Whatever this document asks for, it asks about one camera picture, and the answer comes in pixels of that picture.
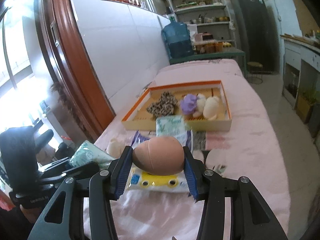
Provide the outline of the yellow cartoon wipes pack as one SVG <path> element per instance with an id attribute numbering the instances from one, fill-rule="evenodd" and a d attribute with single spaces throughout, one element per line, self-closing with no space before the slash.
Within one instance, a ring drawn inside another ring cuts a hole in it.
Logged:
<path id="1" fill-rule="evenodd" d="M 131 168 L 126 189 L 189 193 L 189 187 L 183 172 L 169 176 L 157 176 L 149 174 L 136 166 Z"/>

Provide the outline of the cream bear pink hat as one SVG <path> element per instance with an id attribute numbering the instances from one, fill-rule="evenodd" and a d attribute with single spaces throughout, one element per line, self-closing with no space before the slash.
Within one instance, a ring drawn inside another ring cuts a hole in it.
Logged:
<path id="1" fill-rule="evenodd" d="M 119 158 L 125 148 L 122 141 L 117 140 L 117 138 L 112 138 L 107 146 L 106 152 L 114 157 Z"/>

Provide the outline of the blue white wipes pack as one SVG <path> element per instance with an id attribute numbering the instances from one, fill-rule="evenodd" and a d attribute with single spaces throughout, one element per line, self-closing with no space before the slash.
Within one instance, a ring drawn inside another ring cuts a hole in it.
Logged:
<path id="1" fill-rule="evenodd" d="M 176 135 L 160 135 L 157 136 L 156 132 L 143 132 L 137 131 L 133 136 L 130 146 L 136 148 L 138 145 L 146 141 L 155 141 L 162 144 L 167 144 L 168 142 L 178 141 L 181 146 L 189 148 L 190 152 L 193 151 L 193 132 L 184 131 Z"/>

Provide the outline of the pink peach plush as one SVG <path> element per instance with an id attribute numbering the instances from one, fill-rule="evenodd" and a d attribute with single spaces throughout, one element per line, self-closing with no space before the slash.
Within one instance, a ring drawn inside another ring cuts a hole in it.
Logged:
<path id="1" fill-rule="evenodd" d="M 183 146 L 178 141 L 162 144 L 149 140 L 138 145 L 132 154 L 133 163 L 141 170 L 158 176 L 182 172 Z"/>

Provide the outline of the light green tissue pack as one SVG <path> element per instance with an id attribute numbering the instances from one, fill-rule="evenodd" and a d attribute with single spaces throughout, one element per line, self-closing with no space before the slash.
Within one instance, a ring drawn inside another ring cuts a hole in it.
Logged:
<path id="1" fill-rule="evenodd" d="M 72 167 L 80 167 L 90 162 L 98 164 L 100 169 L 107 169 L 115 158 L 85 140 L 69 160 Z"/>

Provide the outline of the cream bear purple bow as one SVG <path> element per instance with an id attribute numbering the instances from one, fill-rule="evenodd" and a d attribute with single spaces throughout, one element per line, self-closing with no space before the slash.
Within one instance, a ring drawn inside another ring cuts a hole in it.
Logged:
<path id="1" fill-rule="evenodd" d="M 205 97 L 199 93 L 197 95 L 187 94 L 180 101 L 180 110 L 183 115 L 189 118 L 204 118 L 212 121 L 217 118 L 219 112 L 220 98 L 218 96 Z"/>

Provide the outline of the leopard print scarf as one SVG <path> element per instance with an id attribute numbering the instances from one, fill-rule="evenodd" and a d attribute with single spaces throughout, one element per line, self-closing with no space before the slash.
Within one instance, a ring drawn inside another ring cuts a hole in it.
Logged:
<path id="1" fill-rule="evenodd" d="M 151 103 L 146 111 L 153 115 L 154 118 L 170 116 L 174 114 L 177 99 L 171 92 L 163 92 L 157 102 Z"/>

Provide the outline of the orange shallow cardboard box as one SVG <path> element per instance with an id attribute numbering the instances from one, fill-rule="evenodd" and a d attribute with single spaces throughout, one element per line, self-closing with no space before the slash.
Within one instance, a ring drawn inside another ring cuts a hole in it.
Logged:
<path id="1" fill-rule="evenodd" d="M 229 131 L 232 117 L 220 80 L 148 88 L 123 117 L 127 130 L 155 131 L 160 117 L 180 115 L 194 131 Z"/>

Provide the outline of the round metal stool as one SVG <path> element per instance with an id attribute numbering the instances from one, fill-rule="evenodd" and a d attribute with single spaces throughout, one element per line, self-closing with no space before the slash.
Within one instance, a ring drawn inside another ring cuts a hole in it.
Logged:
<path id="1" fill-rule="evenodd" d="M 248 81 L 251 84 L 260 85 L 263 83 L 263 65 L 259 62 L 248 62 Z"/>

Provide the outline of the dark green table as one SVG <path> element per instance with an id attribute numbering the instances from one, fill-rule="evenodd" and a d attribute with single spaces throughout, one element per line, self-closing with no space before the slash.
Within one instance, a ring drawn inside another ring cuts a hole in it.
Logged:
<path id="1" fill-rule="evenodd" d="M 240 49 L 229 47 L 223 48 L 221 52 L 209 53 L 209 54 L 194 54 L 191 56 L 172 58 L 169 60 L 170 64 L 184 63 L 188 61 L 198 61 L 198 60 L 214 60 L 214 59 L 228 59 L 232 57 L 242 57 L 242 72 L 245 77 L 247 77 L 247 61 L 246 53 Z"/>

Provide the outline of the blue water jug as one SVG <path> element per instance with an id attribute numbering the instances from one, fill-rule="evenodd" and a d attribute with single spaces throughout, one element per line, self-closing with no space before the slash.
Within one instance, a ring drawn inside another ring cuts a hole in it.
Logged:
<path id="1" fill-rule="evenodd" d="M 188 26 L 171 21 L 161 30 L 161 36 L 169 59 L 188 57 L 194 54 Z"/>

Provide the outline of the white kitchen counter cabinet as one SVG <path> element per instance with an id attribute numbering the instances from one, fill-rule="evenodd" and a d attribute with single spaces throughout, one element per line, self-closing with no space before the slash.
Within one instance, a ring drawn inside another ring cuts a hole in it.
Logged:
<path id="1" fill-rule="evenodd" d="M 319 49 L 288 35 L 280 37 L 284 44 L 282 94 L 295 109 L 299 93 L 319 92 Z"/>

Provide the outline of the black refrigerator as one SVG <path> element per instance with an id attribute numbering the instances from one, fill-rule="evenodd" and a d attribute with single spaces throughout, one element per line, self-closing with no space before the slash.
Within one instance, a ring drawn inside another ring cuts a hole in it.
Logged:
<path id="1" fill-rule="evenodd" d="M 241 48 L 248 62 L 258 62 L 265 72 L 274 72 L 271 24 L 264 0 L 231 0 Z"/>

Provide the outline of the white kitchen shelf rack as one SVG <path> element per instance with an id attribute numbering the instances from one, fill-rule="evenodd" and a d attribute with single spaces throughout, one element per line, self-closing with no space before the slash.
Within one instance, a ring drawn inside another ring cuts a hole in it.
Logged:
<path id="1" fill-rule="evenodd" d="M 198 33 L 237 47 L 235 26 L 226 0 L 168 0 L 176 21 L 195 25 Z"/>

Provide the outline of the brown wooden door frame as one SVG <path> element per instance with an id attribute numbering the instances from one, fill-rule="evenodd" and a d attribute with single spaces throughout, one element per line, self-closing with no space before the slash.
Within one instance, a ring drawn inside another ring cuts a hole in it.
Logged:
<path id="1" fill-rule="evenodd" d="M 96 141 L 115 117 L 80 35 L 71 0 L 35 0 L 36 31 L 56 93 L 85 137 Z"/>

